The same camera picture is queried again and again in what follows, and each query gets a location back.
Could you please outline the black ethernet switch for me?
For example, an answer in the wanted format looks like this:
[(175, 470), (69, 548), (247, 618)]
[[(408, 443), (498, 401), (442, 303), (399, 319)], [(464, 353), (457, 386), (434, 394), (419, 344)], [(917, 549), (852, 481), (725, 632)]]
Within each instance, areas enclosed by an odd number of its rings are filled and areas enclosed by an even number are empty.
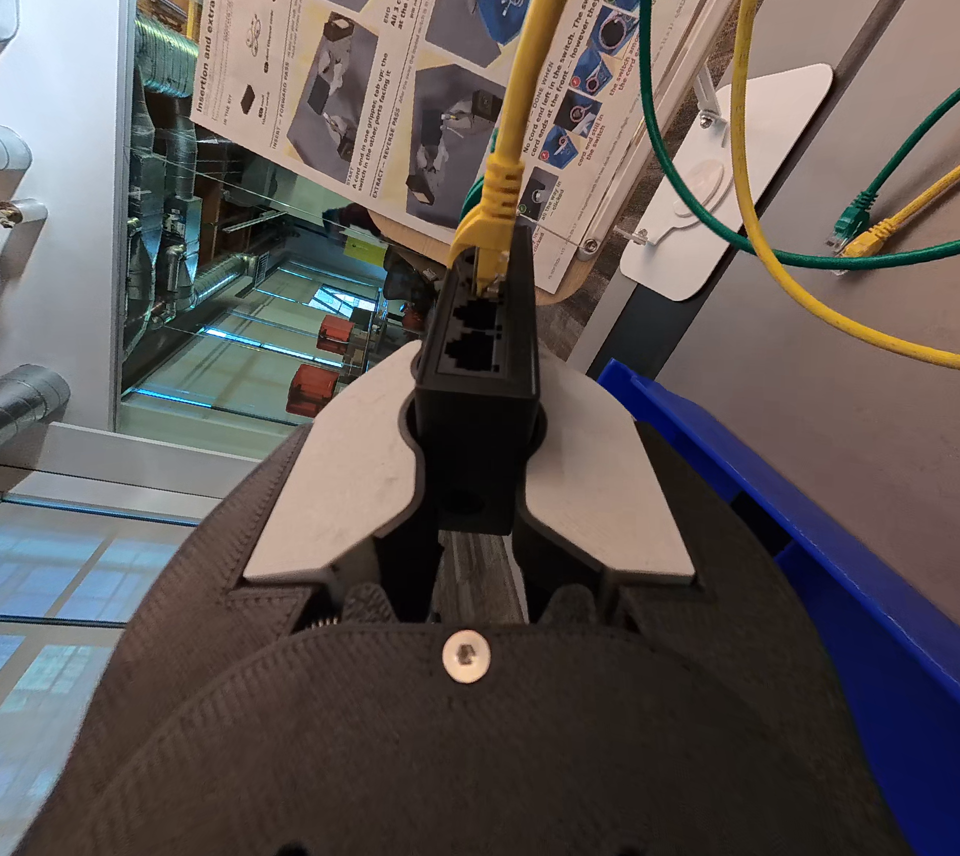
[(473, 292), (476, 251), (456, 258), (414, 377), (414, 439), (442, 530), (507, 536), (539, 443), (541, 379), (531, 229), (513, 229), (507, 276)]

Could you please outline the printed instruction poster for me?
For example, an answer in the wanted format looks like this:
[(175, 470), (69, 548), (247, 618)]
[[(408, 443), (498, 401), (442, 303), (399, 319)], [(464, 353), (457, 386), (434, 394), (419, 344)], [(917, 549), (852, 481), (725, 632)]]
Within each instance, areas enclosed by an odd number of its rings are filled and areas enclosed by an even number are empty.
[[(533, 0), (205, 0), (198, 122), (442, 241), (502, 129)], [(640, 126), (641, 0), (566, 0), (521, 142), (519, 216), (564, 260)]]

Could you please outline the clear poster holder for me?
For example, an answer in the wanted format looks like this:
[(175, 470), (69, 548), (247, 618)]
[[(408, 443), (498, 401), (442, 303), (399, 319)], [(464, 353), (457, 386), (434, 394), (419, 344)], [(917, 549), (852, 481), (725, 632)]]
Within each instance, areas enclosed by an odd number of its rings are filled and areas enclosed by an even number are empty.
[[(720, 113), (714, 83), (702, 85), (702, 76), (729, 13), (738, 0), (705, 0), (697, 10), (690, 30), (682, 37), (676, 54), (654, 84), (654, 109), (662, 130), (666, 130), (691, 91), (697, 92), (698, 106), (707, 118)], [(596, 214), (576, 251), (580, 262), (593, 260), (615, 227), (618, 214), (639, 183), (642, 170), (652, 153), (645, 128), (640, 125), (631, 137), (627, 152), (605, 190)]]

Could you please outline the large glass window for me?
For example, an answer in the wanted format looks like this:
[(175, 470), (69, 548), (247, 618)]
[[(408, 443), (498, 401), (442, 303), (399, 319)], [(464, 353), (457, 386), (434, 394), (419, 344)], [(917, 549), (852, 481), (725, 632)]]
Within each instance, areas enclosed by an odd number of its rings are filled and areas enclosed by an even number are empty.
[(122, 630), (192, 530), (145, 513), (2, 502), (2, 854), (49, 796)]

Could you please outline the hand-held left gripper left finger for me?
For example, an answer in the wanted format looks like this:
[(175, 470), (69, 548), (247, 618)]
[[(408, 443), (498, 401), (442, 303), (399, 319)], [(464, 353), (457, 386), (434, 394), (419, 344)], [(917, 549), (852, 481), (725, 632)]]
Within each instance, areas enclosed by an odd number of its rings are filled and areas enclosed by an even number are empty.
[(314, 419), (243, 573), (257, 586), (379, 580), (375, 541), (409, 520), (424, 470), (405, 416), (413, 340), (349, 384)]

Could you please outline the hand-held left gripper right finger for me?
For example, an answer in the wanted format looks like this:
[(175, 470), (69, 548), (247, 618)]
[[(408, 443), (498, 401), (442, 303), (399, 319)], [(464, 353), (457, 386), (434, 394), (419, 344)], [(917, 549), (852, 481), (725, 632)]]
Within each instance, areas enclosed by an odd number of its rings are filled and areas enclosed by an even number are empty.
[(689, 586), (695, 568), (628, 409), (539, 352), (542, 441), (526, 464), (520, 522), (601, 586)]

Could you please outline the white stand base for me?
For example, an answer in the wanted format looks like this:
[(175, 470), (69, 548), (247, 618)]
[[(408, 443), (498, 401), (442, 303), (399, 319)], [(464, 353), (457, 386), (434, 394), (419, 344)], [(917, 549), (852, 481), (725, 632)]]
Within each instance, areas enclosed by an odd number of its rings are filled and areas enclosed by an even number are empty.
[[(814, 64), (751, 79), (746, 97), (746, 147), (750, 194), (760, 200), (821, 106), (833, 69)], [(694, 123), (674, 164), (702, 205), (739, 234), (742, 219), (733, 182), (729, 116), (731, 86), (716, 92), (719, 117)], [(662, 179), (637, 226), (640, 241), (628, 242), (620, 273), (674, 302), (696, 296), (730, 245), (690, 212)]]

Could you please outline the blue plastic bin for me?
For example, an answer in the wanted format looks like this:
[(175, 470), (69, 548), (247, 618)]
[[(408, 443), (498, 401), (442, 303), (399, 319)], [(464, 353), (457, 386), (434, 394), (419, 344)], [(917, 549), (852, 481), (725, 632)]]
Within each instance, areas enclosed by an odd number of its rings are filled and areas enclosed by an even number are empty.
[(959, 630), (713, 416), (611, 360), (598, 383), (747, 525), (812, 619), (916, 854), (959, 853)]

